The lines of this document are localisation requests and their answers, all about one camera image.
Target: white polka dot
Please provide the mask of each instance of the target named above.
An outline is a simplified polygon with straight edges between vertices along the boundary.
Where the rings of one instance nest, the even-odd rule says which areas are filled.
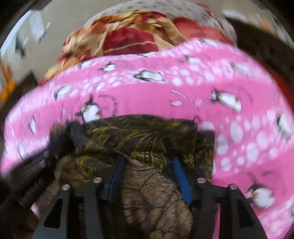
[[[104,87],[104,85],[105,85],[104,82],[100,83],[100,84],[97,86],[96,91],[101,90],[101,89]]]
[[[275,221],[271,224],[270,227],[271,227],[272,232],[274,232],[279,228],[279,223],[277,221]]]
[[[203,122],[200,128],[203,130],[214,130],[213,124],[209,121]]]
[[[255,129],[259,129],[260,128],[260,118],[257,115],[254,115],[252,118],[252,126]]]
[[[186,48],[181,49],[182,54],[187,55],[189,54],[189,51]]]
[[[90,86],[90,84],[89,84],[89,83],[87,83],[87,84],[84,84],[84,85],[83,85],[83,87],[82,87],[82,89],[87,89],[89,86]]]
[[[278,156],[278,151],[276,148],[271,148],[270,151],[268,152],[268,156],[271,159],[275,159]]]
[[[183,76],[189,76],[190,73],[187,71],[187,70],[180,70],[180,74],[183,75]]]
[[[259,150],[257,149],[255,143],[249,143],[246,148],[246,153],[247,153],[247,159],[251,162],[256,162],[258,155],[259,155]]]
[[[279,236],[283,233],[284,229],[280,228],[279,230],[276,230],[275,236]]]
[[[273,211],[272,213],[271,213],[271,218],[272,219],[276,219],[277,217],[278,217],[278,215],[279,215],[279,212],[278,212],[278,210],[275,210],[275,211]]]
[[[261,222],[262,224],[267,225],[268,221],[269,221],[268,217],[264,217]]]
[[[222,166],[222,168],[223,168],[223,170],[225,172],[229,171],[231,169],[230,159],[229,158],[223,158],[222,161],[221,161],[221,166]]]
[[[267,121],[268,121],[268,118],[264,115],[263,117],[262,117],[262,125],[263,126],[265,126],[266,125],[266,123],[267,123]]]
[[[186,77],[186,81],[189,85],[193,85],[194,84],[194,80],[191,77]]]
[[[199,71],[199,66],[197,66],[197,65],[189,65],[189,68],[192,71]]]
[[[182,80],[179,78],[179,77],[175,77],[173,78],[172,80],[173,84],[176,85],[176,86],[180,86],[183,84]]]
[[[221,72],[222,72],[220,68],[216,68],[216,67],[212,68],[212,71],[213,71],[213,73],[216,74],[216,75],[220,75]]]
[[[212,175],[216,173],[216,164],[213,162]]]
[[[101,81],[101,77],[95,77],[94,80],[93,80],[93,83],[96,83],[96,82],[99,82]]]
[[[175,57],[175,54],[174,54],[172,51],[168,52],[168,55],[169,55],[170,57]]]
[[[171,101],[171,105],[173,106],[181,106],[183,103],[179,99],[175,99]]]
[[[274,110],[269,109],[269,110],[267,111],[267,113],[266,113],[266,116],[268,117],[268,119],[269,119],[270,121],[274,121],[275,118],[276,118],[276,113],[275,113]]]
[[[245,162],[245,158],[244,157],[240,156],[240,157],[237,158],[237,164],[238,165],[241,166],[241,165],[244,164],[244,162]]]
[[[216,79],[215,76],[210,72],[204,72],[204,77],[207,79],[208,82],[214,82]]]
[[[231,124],[231,137],[235,143],[240,143],[243,138],[243,130],[235,122]]]
[[[190,49],[190,50],[193,50],[193,49],[194,49],[194,46],[191,45],[191,44],[187,44],[186,47],[187,47],[188,49]]]
[[[112,83],[116,80],[116,76],[110,77],[110,79],[108,80],[108,83]]]
[[[121,83],[119,82],[119,81],[117,81],[117,82],[114,82],[113,84],[112,84],[112,86],[113,87],[117,87],[117,86],[119,86]]]
[[[249,123],[248,120],[244,121],[244,128],[246,131],[249,131],[251,129],[251,124]]]
[[[228,150],[228,142],[223,135],[217,137],[215,141],[215,148],[218,154],[225,154]]]
[[[261,149],[265,149],[268,146],[268,138],[265,132],[261,131],[257,134],[257,143]]]

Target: bedding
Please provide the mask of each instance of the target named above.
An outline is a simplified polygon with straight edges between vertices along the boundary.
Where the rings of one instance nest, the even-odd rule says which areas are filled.
[[[93,57],[154,52],[195,37],[235,43],[215,27],[201,26],[185,17],[168,18],[156,11],[134,10],[102,16],[68,36],[58,63],[47,71],[40,85]]]
[[[97,57],[32,90],[6,119],[1,173],[43,148],[53,123],[127,114],[194,120],[200,130],[214,130],[212,182],[237,184],[268,238],[283,238],[294,221],[292,111],[257,61],[210,39]]]

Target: gold patterned fabric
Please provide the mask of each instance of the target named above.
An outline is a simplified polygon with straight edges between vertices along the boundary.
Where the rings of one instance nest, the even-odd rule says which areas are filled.
[[[211,179],[214,139],[197,131],[191,120],[163,119],[151,115],[103,118],[85,125],[88,141],[77,148],[79,170],[97,176],[121,152],[163,172],[175,157],[201,169]]]

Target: pink fabric with penguins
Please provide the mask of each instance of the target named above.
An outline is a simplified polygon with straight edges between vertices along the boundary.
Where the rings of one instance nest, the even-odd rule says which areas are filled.
[[[37,87],[6,119],[1,172],[43,148],[55,122],[125,114],[194,119],[200,129],[215,130],[213,183],[237,184],[268,237],[283,238],[294,214],[293,114],[254,59],[208,39],[98,57]]]

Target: orange fabric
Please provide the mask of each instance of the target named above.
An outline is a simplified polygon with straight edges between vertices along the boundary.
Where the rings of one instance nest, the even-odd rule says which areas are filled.
[[[173,20],[173,23],[179,32],[187,39],[203,37],[234,45],[233,42],[225,37],[219,30],[212,27],[199,26],[188,18],[177,17]]]
[[[65,69],[93,57],[147,53],[184,41],[186,37],[172,20],[159,12],[135,10],[103,16],[68,36],[58,63],[48,70],[39,84],[43,85]]]

